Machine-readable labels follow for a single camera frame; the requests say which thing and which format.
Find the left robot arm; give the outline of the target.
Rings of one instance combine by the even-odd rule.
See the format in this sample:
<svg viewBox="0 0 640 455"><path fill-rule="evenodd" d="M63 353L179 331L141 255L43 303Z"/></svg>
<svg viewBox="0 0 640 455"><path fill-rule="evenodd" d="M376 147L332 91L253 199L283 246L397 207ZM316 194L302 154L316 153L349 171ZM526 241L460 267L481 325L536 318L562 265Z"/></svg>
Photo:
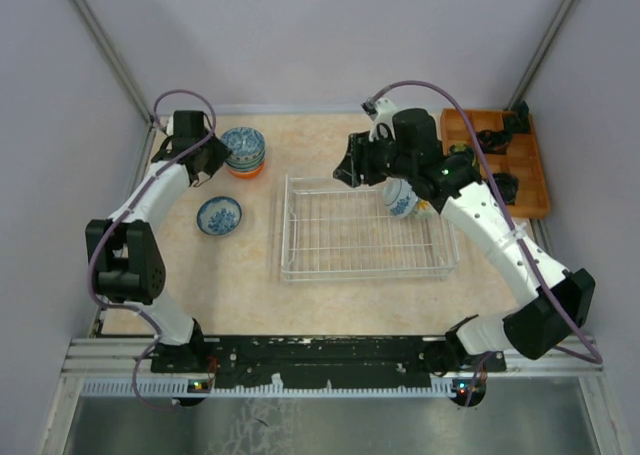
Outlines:
<svg viewBox="0 0 640 455"><path fill-rule="evenodd" d="M174 346L174 362L194 372L206 364L208 348L193 338L195 320L168 292L155 232L183 193L202 175L213 176L231 151L216 137L213 118L201 111L178 110L167 128L170 134L132 195L109 217L86 226L87 284L98 306L142 317L157 343Z"/></svg>

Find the white wire dish rack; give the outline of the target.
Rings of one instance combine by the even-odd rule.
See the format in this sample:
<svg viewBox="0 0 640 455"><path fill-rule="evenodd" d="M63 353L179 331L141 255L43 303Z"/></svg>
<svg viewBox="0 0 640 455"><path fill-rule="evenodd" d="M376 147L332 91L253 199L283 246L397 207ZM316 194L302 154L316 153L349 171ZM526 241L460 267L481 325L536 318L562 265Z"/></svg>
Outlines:
<svg viewBox="0 0 640 455"><path fill-rule="evenodd" d="M458 263L450 223L391 215L379 186L285 178L280 266L289 282L444 279Z"/></svg>

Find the blue white patterned bowl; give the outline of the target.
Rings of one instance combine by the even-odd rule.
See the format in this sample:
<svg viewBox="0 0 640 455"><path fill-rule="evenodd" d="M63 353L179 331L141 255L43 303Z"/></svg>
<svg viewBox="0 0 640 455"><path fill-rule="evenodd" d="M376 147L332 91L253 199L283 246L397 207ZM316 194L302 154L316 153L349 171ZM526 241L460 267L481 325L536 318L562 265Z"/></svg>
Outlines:
<svg viewBox="0 0 640 455"><path fill-rule="evenodd" d="M404 179L392 178L382 189L383 203L392 217L403 219L410 215L418 197Z"/></svg>

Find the yellow floral bowl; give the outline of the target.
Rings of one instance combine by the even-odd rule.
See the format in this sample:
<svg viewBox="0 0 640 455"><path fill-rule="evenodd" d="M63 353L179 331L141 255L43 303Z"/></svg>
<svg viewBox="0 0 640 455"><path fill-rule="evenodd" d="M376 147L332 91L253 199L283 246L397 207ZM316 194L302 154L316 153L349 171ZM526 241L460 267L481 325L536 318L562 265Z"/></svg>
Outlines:
<svg viewBox="0 0 640 455"><path fill-rule="evenodd" d="M437 210L426 200L419 199L411 212L411 217L417 220L426 220L438 215Z"/></svg>

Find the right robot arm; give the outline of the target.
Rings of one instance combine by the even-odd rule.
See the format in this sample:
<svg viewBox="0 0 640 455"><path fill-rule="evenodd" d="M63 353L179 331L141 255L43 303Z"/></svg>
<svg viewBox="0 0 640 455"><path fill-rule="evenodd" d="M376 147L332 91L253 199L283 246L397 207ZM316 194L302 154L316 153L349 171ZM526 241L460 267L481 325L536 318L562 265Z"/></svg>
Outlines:
<svg viewBox="0 0 640 455"><path fill-rule="evenodd" d="M484 251L507 283L516 309L469 317L447 332L446 355L454 368L470 370L482 354L505 349L538 360L586 321L595 291L591 274L570 271L517 227L470 156L444 153L426 110L378 113L369 131L349 135L333 176L352 188L388 178L408 182Z"/></svg>

